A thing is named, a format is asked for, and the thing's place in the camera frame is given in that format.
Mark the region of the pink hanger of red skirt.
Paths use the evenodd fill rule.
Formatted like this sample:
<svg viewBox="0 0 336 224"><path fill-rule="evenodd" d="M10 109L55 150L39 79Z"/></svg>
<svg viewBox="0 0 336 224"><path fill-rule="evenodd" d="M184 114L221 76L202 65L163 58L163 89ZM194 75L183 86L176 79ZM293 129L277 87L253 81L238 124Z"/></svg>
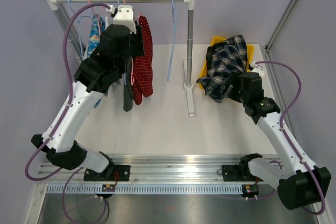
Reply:
<svg viewBox="0 0 336 224"><path fill-rule="evenodd" d="M135 24L140 24L138 18L134 18ZM125 62L127 64L128 68L128 63L131 62L132 67L131 67L131 84L134 82L133 78L133 65L134 65L134 59L138 56L138 53L136 52L136 34L133 34L129 32L128 35L128 41L129 41L129 46L128 46L128 52L127 55L125 56Z"/></svg>

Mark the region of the plaid skirt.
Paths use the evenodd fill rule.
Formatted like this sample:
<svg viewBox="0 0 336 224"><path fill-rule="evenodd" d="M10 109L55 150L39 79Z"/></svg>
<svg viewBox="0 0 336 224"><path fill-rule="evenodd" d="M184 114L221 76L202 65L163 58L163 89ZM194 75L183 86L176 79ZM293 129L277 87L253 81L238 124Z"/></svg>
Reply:
<svg viewBox="0 0 336 224"><path fill-rule="evenodd" d="M207 58L207 76L198 78L196 82L204 89L206 96L221 103L224 99L224 85L230 73L246 72L246 42L243 35L236 35L208 48L211 54Z"/></svg>

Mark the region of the blue floral skirt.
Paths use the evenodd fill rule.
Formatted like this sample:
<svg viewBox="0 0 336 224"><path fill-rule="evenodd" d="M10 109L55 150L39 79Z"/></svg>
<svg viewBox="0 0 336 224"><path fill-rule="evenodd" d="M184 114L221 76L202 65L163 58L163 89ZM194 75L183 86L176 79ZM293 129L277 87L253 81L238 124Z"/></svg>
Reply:
<svg viewBox="0 0 336 224"><path fill-rule="evenodd" d="M100 43L100 35L106 30L105 20L97 14L92 16L92 24L90 26L90 33L88 44L86 46L85 52L83 54L83 60L89 58L93 51L97 48Z"/></svg>

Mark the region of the white skirt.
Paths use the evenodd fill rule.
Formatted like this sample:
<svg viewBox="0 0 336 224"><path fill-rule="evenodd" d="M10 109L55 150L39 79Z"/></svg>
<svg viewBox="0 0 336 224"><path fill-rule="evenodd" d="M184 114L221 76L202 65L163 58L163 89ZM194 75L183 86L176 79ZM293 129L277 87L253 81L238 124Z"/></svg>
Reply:
<svg viewBox="0 0 336 224"><path fill-rule="evenodd" d="M105 16L104 18L104 31L107 30L107 28L109 27L109 25L113 24L113 17L111 17L110 15Z"/></svg>

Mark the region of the blue hanger of grey skirt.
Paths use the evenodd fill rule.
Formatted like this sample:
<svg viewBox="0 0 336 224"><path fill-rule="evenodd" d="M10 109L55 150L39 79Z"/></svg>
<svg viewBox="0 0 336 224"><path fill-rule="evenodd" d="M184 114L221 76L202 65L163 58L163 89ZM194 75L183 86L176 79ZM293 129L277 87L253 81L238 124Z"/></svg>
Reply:
<svg viewBox="0 0 336 224"><path fill-rule="evenodd" d="M123 84L124 86L126 86L127 82L126 82L126 72L122 75L122 79L123 79Z"/></svg>

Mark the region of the red dotted skirt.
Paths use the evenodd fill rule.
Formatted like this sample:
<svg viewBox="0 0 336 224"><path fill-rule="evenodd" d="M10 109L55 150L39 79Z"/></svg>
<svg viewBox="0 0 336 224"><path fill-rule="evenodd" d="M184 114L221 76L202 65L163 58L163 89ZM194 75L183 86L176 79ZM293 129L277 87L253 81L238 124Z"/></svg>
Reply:
<svg viewBox="0 0 336 224"><path fill-rule="evenodd" d="M139 24L142 28L144 55L136 57L133 64L133 94L134 103L140 105L143 98L153 94L153 41L148 20L145 16L139 16Z"/></svg>

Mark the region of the dark grey dotted skirt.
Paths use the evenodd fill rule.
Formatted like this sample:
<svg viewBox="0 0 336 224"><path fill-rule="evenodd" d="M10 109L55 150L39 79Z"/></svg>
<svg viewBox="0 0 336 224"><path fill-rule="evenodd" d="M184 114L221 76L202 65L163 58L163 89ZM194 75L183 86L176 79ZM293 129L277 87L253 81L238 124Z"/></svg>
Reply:
<svg viewBox="0 0 336 224"><path fill-rule="evenodd" d="M123 76L123 110L129 112L133 108L134 93L131 84L131 62L128 63L127 71Z"/></svg>

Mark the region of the blue hanger of plaid skirt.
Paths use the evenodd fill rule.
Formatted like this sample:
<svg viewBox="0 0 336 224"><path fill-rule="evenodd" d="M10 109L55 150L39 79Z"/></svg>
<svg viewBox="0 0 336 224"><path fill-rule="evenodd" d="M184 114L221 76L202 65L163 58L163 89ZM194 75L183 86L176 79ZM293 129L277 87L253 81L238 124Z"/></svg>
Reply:
<svg viewBox="0 0 336 224"><path fill-rule="evenodd" d="M171 45L171 53L169 58L169 66L167 69L167 76L166 80L169 82L173 64L173 57L174 57L174 48L175 48L175 40L176 40L176 3L175 0L171 0L172 2L172 25L173 25L173 36L172 36L172 45Z"/></svg>

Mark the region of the pink hanger of white skirt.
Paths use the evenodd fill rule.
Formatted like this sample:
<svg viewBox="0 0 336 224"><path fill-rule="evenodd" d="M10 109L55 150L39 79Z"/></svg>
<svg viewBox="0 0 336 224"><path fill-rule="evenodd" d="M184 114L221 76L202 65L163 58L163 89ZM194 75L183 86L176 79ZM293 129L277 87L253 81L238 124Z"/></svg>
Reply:
<svg viewBox="0 0 336 224"><path fill-rule="evenodd" d="M93 7L91 8L91 10L92 10L92 12L93 12L94 17L95 17L96 20L97 20L97 25L98 25L99 35L101 35L101 25L100 25L100 18L101 18L100 15L101 15L101 13L98 15L98 14L95 12L95 10L94 10Z"/></svg>

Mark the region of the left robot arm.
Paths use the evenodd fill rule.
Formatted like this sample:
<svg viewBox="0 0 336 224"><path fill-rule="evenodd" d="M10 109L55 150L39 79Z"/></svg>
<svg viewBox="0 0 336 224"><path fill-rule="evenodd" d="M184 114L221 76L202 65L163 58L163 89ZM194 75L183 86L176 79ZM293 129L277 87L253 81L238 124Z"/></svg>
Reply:
<svg viewBox="0 0 336 224"><path fill-rule="evenodd" d="M50 163L66 170L85 168L97 180L112 178L113 160L83 147L75 137L94 105L126 73L131 58L143 55L141 25L136 24L132 32L124 25L112 24L102 32L98 46L77 69L72 91L52 125L32 137L31 142L46 153Z"/></svg>

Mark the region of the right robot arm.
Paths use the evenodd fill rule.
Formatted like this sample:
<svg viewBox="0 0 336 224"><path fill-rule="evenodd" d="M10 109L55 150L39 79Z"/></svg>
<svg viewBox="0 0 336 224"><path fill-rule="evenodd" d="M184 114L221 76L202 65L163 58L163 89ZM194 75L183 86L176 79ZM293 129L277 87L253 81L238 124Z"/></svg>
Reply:
<svg viewBox="0 0 336 224"><path fill-rule="evenodd" d="M262 155L249 154L240 158L239 176L244 180L257 177L268 183L289 210L318 202L324 209L331 174L326 167L318 167L285 129L279 106L264 95L261 76L256 72L232 72L224 91L229 93L230 99L243 105L245 113L267 136L283 165L282 169L276 168Z"/></svg>

